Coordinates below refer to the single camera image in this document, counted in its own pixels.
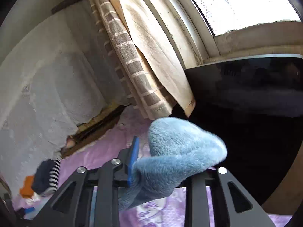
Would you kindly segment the blue fleece baby garment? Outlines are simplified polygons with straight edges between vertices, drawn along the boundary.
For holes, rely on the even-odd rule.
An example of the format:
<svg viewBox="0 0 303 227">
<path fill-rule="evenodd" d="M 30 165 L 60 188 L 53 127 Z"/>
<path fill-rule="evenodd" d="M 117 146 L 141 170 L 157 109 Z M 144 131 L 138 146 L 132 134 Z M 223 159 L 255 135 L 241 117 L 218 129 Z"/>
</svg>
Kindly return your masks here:
<svg viewBox="0 0 303 227">
<path fill-rule="evenodd" d="M 166 117 L 148 129 L 149 156 L 131 166 L 130 186 L 118 190 L 120 211 L 170 196 L 186 178 L 224 161 L 221 138 L 183 119 Z"/>
</svg>

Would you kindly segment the white folded garment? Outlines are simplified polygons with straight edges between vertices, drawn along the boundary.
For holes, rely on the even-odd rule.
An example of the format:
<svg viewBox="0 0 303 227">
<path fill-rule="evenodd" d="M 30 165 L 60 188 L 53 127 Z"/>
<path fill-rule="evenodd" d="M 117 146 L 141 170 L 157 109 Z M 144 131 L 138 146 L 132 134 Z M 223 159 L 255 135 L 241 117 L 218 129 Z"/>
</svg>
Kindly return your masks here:
<svg viewBox="0 0 303 227">
<path fill-rule="evenodd" d="M 47 188 L 46 191 L 44 191 L 40 195 L 38 195 L 36 192 L 34 192 L 33 195 L 31 196 L 31 198 L 25 199 L 26 205 L 32 206 L 35 203 L 41 201 L 42 199 L 51 196 L 55 192 L 56 192 L 56 188 L 55 187 L 49 187 L 49 188 Z"/>
</svg>

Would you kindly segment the orange folded garment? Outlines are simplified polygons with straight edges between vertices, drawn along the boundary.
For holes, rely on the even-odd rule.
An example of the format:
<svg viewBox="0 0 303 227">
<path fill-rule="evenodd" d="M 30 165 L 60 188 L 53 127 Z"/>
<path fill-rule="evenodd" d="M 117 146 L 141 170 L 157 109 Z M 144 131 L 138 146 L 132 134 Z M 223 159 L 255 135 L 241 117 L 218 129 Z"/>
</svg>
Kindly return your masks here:
<svg viewBox="0 0 303 227">
<path fill-rule="evenodd" d="M 20 188 L 20 195 L 22 198 L 31 198 L 34 194 L 32 184 L 34 181 L 34 175 L 26 176 L 22 188 Z"/>
</svg>

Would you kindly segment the navy striped folded garment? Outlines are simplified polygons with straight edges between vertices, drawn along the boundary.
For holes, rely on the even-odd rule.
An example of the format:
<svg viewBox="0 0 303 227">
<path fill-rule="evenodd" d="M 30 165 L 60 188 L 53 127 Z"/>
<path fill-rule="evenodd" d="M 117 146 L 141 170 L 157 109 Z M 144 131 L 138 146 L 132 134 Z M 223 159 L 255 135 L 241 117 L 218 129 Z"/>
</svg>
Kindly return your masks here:
<svg viewBox="0 0 303 227">
<path fill-rule="evenodd" d="M 40 196 L 53 194 L 59 185 L 61 159 L 44 160 L 37 168 L 31 188 Z"/>
</svg>

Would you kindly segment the woven straw mat stack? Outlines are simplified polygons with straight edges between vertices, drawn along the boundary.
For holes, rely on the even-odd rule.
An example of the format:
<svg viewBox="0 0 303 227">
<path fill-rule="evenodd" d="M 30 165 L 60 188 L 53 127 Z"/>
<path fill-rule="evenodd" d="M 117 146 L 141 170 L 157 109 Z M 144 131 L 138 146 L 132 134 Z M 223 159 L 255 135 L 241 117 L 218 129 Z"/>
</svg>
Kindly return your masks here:
<svg viewBox="0 0 303 227">
<path fill-rule="evenodd" d="M 79 125 L 77 127 L 78 131 L 74 135 L 67 137 L 66 145 L 61 149 L 61 157 L 71 156 L 76 151 L 101 138 L 118 123 L 120 115 L 125 108 L 126 106 L 113 102 L 91 121 Z"/>
</svg>

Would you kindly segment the pink purple floral bedspread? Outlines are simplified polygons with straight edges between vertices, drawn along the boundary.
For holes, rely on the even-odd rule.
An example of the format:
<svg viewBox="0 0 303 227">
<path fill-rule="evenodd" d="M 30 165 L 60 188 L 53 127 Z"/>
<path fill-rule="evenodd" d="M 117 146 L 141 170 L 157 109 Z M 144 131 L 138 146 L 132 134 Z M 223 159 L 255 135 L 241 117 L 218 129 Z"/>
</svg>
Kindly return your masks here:
<svg viewBox="0 0 303 227">
<path fill-rule="evenodd" d="M 99 168 L 131 145 L 134 136 L 141 139 L 139 158 L 149 156 L 148 129 L 153 121 L 144 119 L 140 112 L 127 107 L 118 123 L 105 135 L 82 151 L 61 160 L 59 186 L 79 166 Z M 133 208 L 120 211 L 122 226 L 182 226 L 185 215 L 185 189 L 175 188 L 165 198 L 155 199 Z"/>
</svg>

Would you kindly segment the black glossy furniture panel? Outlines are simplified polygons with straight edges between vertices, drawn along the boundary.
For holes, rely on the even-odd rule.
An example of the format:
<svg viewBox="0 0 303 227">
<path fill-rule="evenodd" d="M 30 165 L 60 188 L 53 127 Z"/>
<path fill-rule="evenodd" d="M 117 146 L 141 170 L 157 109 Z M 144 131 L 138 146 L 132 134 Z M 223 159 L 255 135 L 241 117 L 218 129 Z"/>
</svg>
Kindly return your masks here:
<svg viewBox="0 0 303 227">
<path fill-rule="evenodd" d="M 196 106 L 188 120 L 220 137 L 220 163 L 263 204 L 302 143 L 302 56 L 268 54 L 186 69 Z"/>
</svg>

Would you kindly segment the white lace cover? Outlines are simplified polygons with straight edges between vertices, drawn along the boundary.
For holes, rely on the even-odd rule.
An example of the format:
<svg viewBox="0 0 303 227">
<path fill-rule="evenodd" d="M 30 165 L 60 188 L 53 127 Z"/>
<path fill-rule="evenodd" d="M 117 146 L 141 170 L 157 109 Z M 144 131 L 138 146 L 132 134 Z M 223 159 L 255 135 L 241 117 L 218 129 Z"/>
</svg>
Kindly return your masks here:
<svg viewBox="0 0 303 227">
<path fill-rule="evenodd" d="M 82 1 L 36 26 L 3 61 L 1 175 L 13 195 L 80 124 L 127 104 L 108 47 Z"/>
</svg>

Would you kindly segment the brown checked curtain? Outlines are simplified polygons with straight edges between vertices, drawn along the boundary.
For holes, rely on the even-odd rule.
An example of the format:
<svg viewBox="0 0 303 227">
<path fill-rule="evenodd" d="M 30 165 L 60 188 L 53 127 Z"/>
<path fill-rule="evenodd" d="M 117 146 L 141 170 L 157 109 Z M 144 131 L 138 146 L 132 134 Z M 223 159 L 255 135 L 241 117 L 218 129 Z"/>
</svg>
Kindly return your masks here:
<svg viewBox="0 0 303 227">
<path fill-rule="evenodd" d="M 88 0 L 128 101 L 144 118 L 185 116 L 195 98 L 174 48 L 144 0 Z"/>
</svg>

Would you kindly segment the window with frame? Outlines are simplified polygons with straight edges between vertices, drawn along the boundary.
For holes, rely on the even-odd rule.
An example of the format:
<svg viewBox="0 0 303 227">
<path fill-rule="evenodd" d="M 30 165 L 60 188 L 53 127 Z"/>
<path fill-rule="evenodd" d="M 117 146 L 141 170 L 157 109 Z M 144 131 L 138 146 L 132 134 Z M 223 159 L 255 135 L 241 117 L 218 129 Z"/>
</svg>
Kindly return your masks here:
<svg viewBox="0 0 303 227">
<path fill-rule="evenodd" d="M 202 60 L 261 54 L 302 54 L 298 0 L 144 0 L 169 7 L 181 20 Z"/>
</svg>

